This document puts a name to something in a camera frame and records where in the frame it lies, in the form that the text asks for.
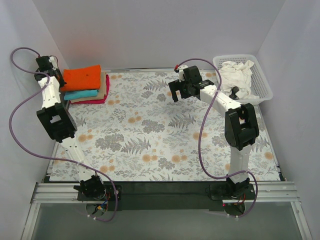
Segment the orange t shirt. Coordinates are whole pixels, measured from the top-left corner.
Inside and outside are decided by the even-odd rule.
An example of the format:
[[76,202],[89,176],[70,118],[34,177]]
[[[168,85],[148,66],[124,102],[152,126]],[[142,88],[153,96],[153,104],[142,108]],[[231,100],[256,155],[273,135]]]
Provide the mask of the orange t shirt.
[[98,90],[101,87],[101,66],[93,65],[78,69],[65,69],[63,71],[65,85],[61,92],[83,90]]

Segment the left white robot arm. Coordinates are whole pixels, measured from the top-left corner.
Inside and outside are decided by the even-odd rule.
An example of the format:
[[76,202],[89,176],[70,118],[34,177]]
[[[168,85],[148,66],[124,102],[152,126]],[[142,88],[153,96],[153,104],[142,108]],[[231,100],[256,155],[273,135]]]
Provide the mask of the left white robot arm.
[[101,200],[106,196],[106,187],[98,173],[90,168],[76,137],[77,126],[65,105],[61,102],[60,88],[66,82],[53,56],[36,58],[38,69],[34,74],[42,91],[42,107],[36,112],[38,119],[52,140],[65,150],[70,160],[76,163],[79,186],[74,189],[85,197]]

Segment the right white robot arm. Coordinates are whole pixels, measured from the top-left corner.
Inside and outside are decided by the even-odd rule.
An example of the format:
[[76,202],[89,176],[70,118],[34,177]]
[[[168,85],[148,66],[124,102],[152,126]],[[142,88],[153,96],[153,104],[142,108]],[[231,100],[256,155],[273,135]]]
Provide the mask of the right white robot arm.
[[243,196],[252,186],[249,155],[259,136],[254,106],[240,104],[222,93],[212,81],[202,79],[197,66],[177,65],[174,71],[178,79],[168,84],[174,102],[178,101],[177,93],[183,99],[195,97],[224,117],[224,137],[230,146],[230,167],[224,176],[225,186],[218,191],[232,199]]

